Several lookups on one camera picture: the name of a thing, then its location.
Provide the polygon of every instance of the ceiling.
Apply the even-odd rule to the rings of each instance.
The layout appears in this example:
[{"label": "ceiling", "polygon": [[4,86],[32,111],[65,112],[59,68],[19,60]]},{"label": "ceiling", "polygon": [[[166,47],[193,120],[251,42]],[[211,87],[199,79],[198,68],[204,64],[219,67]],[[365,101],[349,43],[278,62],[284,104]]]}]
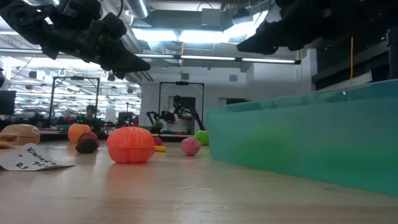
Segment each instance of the ceiling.
[{"label": "ceiling", "polygon": [[[251,1],[254,6],[251,11],[255,13],[257,6],[266,1]],[[107,12],[117,13],[119,9],[119,1],[104,0],[101,2],[104,14]],[[195,12],[202,9],[220,9],[223,12],[232,12],[232,9],[249,6],[247,3],[240,3],[240,1],[222,1],[213,0],[212,2],[198,2],[198,1],[160,1],[149,0],[150,14],[154,11],[187,11]],[[277,7],[269,8],[268,17],[272,19],[273,15],[278,15]],[[128,13],[128,7],[125,7],[122,13],[122,19],[129,27],[132,25],[131,16]],[[131,52],[153,53],[147,41],[138,40],[134,35],[132,29],[129,29],[127,34],[123,37],[123,42],[128,50]],[[162,41],[161,43],[166,52],[171,54],[189,54],[189,55],[215,55],[215,56],[229,56],[229,57],[261,57],[256,54],[249,54],[238,52],[236,49],[237,42],[232,43],[190,43],[190,42],[176,42],[176,41]],[[15,33],[7,23],[0,18],[0,48],[12,49],[40,49],[37,45],[32,45],[17,33]],[[52,77],[64,75],[71,77],[78,75],[85,78],[100,78],[101,84],[99,89],[99,117],[105,117],[107,108],[114,108],[117,112],[126,110],[126,102],[133,102],[129,105],[132,112],[139,113],[141,108],[141,88],[142,82],[147,82],[153,79],[155,81],[167,81],[178,76],[177,72],[181,65],[185,68],[206,68],[210,71],[219,71],[220,68],[235,69],[228,72],[236,73],[238,75],[244,74],[250,64],[239,62],[215,62],[209,60],[148,60],[152,66],[152,70],[147,75],[143,73],[135,73],[129,75],[129,81],[116,80],[109,82],[107,80],[107,73],[104,73],[99,65],[94,63],[85,63],[82,60],[73,58],[67,55],[60,55],[57,60],[47,58],[44,54],[4,54],[2,55],[3,62],[6,61],[6,66],[9,68],[7,76],[11,77],[10,89],[17,90],[17,112],[38,112],[42,114],[49,113],[50,93],[52,85]],[[295,59],[296,53],[290,52],[286,48],[279,48],[274,58]],[[29,72],[37,72],[39,77],[32,79],[29,77]],[[221,79],[214,80],[214,82],[221,82]],[[133,93],[127,93],[127,89],[132,87]],[[56,115],[66,114],[80,114],[84,113],[85,107],[88,104],[95,102],[96,88],[94,83],[86,79],[83,81],[65,80],[55,89],[55,104]]]}]

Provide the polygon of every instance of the pink ball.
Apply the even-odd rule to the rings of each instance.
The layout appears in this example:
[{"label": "pink ball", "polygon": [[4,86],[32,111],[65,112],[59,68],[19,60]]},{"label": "pink ball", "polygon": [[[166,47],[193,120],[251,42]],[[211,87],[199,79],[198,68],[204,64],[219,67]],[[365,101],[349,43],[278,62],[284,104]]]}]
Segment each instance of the pink ball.
[{"label": "pink ball", "polygon": [[155,141],[155,146],[161,146],[163,145],[163,141],[161,138],[159,137],[154,137],[154,141]]},{"label": "pink ball", "polygon": [[186,138],[181,142],[181,150],[187,156],[194,156],[199,152],[201,147],[200,141],[190,137]]}]

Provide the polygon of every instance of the yellow toy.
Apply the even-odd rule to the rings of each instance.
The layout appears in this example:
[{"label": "yellow toy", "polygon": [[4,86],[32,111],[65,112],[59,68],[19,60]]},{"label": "yellow toy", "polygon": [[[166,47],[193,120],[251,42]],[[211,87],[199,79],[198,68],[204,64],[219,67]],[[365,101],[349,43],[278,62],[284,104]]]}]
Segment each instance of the yellow toy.
[{"label": "yellow toy", "polygon": [[155,146],[155,151],[166,152],[166,146]]}]

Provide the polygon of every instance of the green ball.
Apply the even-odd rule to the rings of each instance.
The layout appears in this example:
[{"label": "green ball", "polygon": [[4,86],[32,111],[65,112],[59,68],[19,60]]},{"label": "green ball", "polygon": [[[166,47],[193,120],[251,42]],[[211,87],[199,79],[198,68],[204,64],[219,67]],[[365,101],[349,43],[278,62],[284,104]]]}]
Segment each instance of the green ball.
[{"label": "green ball", "polygon": [[195,133],[193,136],[197,141],[200,141],[202,146],[208,146],[209,145],[209,134],[207,131],[198,131]]}]

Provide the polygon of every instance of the teal plastic bin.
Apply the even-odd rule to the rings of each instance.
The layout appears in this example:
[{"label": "teal plastic bin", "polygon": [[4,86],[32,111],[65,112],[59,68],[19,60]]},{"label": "teal plastic bin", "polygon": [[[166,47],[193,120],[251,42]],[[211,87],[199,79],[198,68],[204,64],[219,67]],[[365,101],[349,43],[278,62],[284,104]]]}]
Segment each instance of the teal plastic bin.
[{"label": "teal plastic bin", "polygon": [[398,81],[211,108],[213,159],[398,195]]}]

